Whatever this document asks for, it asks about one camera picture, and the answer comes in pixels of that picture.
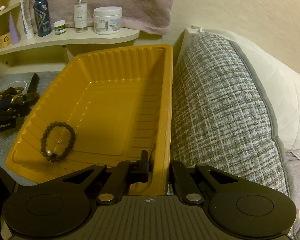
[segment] purple cone-shaped tube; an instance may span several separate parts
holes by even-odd
[[[10,38],[11,38],[12,44],[17,44],[20,41],[20,37],[17,33],[16,26],[14,25],[11,12],[9,15],[9,31],[10,31]]]

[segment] white jar lid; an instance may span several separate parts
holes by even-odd
[[[66,24],[66,20],[57,21],[53,24],[54,27],[59,27]]]
[[[105,6],[93,10],[93,16],[112,16],[118,14],[122,14],[122,8],[119,6]]]

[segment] ribbed gray panel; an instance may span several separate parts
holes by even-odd
[[[90,221],[60,240],[236,240],[216,228],[200,207],[177,196],[124,196],[99,207]],[[285,236],[277,240],[289,240]]]

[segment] blue spray bottle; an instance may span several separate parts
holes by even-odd
[[[33,10],[35,23],[38,29],[38,36],[43,37],[51,33],[48,1],[35,0]]]

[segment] beige wall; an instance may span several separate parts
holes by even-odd
[[[300,0],[174,0],[162,42],[175,45],[175,59],[178,39],[191,25],[244,36],[300,73]]]

